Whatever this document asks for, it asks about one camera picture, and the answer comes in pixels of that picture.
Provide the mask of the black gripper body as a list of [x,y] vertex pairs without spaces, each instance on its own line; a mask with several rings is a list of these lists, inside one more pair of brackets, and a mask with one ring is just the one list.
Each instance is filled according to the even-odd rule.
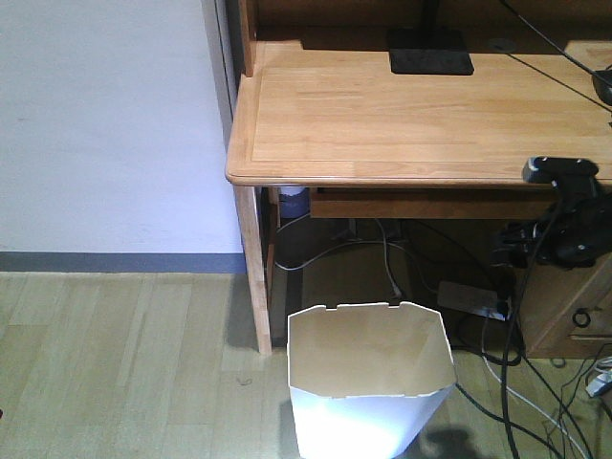
[[601,204],[580,202],[560,212],[511,222],[492,238],[492,264],[526,268],[531,261],[562,269],[592,267],[601,257]]

